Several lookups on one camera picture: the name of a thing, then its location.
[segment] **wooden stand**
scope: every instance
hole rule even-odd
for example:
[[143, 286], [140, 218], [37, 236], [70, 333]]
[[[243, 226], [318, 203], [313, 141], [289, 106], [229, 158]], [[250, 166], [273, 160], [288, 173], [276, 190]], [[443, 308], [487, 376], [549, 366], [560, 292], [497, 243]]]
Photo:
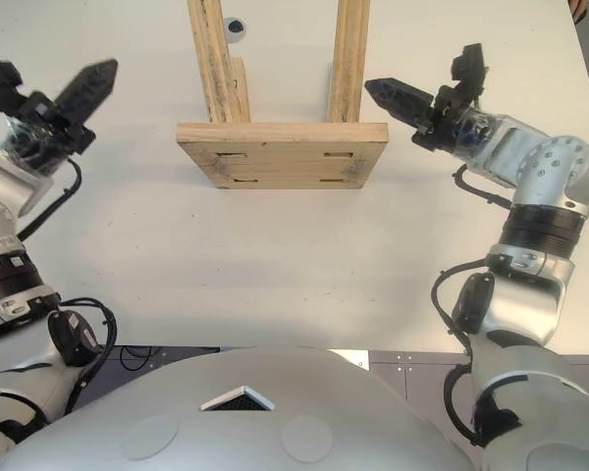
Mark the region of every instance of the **wooden stand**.
[[177, 143], [219, 188], [360, 188], [388, 143], [359, 123], [369, 0], [340, 0], [328, 123], [250, 121], [241, 58], [229, 57], [220, 0], [187, 0], [210, 124], [178, 124]]

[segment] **robotic arm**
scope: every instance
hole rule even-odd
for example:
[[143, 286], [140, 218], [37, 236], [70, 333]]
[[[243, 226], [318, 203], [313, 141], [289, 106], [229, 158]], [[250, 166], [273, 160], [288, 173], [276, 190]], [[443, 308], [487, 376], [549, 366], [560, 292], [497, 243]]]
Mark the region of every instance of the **robotic arm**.
[[[84, 68], [52, 101], [39, 91], [20, 95], [20, 74], [0, 62], [0, 112], [11, 127], [0, 145], [0, 455], [69, 412], [115, 342], [111, 312], [90, 298], [62, 302], [22, 242], [78, 189], [80, 170], [69, 156], [95, 139], [83, 124], [111, 93], [117, 66], [110, 60]], [[18, 218], [66, 160], [77, 170], [75, 186], [17, 234]], [[61, 308], [76, 305], [103, 310], [110, 333], [104, 348], [81, 314]]]
[[[480, 44], [464, 48], [452, 75], [459, 84], [442, 86], [435, 99], [394, 78], [365, 84], [379, 106], [416, 128], [414, 143], [465, 162], [456, 183], [509, 209], [486, 258], [444, 273], [433, 289], [437, 309], [471, 357], [448, 376], [446, 406], [459, 430], [486, 447], [484, 469], [587, 470], [589, 394], [544, 345], [557, 327], [574, 269], [570, 256], [589, 217], [589, 146], [481, 112], [486, 68]], [[514, 188], [512, 201], [468, 187], [461, 180], [466, 169]], [[481, 266], [488, 271], [469, 277], [448, 316], [438, 285]], [[459, 421], [451, 402], [455, 382], [468, 372], [478, 397], [475, 432]]]

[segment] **vent grille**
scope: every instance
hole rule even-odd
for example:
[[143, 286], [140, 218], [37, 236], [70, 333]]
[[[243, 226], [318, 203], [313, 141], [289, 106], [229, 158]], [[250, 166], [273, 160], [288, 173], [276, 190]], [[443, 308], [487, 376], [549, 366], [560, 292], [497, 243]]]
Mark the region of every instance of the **vent grille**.
[[265, 410], [275, 409], [275, 404], [249, 386], [240, 386], [209, 400], [200, 406], [202, 411], [211, 410]]

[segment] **wooden base board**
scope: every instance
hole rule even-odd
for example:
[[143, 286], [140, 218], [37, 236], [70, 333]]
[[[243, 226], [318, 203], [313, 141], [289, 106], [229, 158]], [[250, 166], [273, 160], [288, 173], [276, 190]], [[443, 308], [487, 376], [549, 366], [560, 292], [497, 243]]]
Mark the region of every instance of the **wooden base board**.
[[219, 188], [361, 188], [386, 123], [178, 124], [177, 143]]

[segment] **white tabletop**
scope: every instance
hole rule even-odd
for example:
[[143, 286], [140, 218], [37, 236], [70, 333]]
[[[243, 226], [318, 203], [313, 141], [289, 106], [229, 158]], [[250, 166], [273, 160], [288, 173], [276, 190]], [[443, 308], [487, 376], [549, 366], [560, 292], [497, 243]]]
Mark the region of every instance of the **white tabletop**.
[[[564, 0], [371, 3], [366, 79], [436, 93], [462, 46], [482, 42], [486, 111], [589, 142], [589, 79]], [[324, 119], [336, 6], [223, 1], [247, 24], [231, 52], [245, 60], [253, 121]], [[184, 0], [0, 0], [0, 57], [51, 96], [85, 64], [120, 62], [79, 158], [82, 190], [27, 244], [65, 297], [113, 307], [120, 343], [459, 351], [430, 287], [484, 256], [507, 214], [458, 190], [460, 162], [413, 145], [407, 126], [390, 122], [362, 190], [218, 190], [175, 143], [177, 122], [207, 121]], [[390, 117], [363, 95], [361, 121]], [[574, 261], [549, 347], [589, 353], [589, 223]], [[463, 279], [444, 287], [447, 305]]]

